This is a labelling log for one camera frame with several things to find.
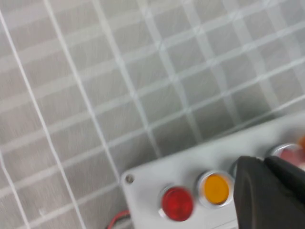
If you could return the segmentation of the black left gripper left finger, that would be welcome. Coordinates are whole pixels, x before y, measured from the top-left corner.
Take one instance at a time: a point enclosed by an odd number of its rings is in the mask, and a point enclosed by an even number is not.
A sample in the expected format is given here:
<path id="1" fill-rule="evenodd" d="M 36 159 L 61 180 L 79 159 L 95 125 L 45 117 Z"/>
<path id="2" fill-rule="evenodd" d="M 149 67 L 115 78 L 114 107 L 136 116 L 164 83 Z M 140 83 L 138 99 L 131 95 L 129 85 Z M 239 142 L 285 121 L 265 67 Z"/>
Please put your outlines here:
<path id="1" fill-rule="evenodd" d="M 236 161 L 234 204 L 241 229 L 303 229 L 305 205 L 285 188 L 264 160 Z"/>

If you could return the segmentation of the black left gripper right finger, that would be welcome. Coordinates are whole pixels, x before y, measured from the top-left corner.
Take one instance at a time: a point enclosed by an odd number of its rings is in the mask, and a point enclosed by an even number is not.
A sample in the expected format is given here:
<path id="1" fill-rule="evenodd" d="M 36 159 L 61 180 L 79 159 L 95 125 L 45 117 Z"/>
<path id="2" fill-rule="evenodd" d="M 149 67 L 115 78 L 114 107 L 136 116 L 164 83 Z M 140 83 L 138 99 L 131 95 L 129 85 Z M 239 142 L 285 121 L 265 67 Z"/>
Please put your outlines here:
<path id="1" fill-rule="evenodd" d="M 277 157 L 268 156 L 264 164 L 295 198 L 305 204 L 305 172 L 297 166 Z"/>

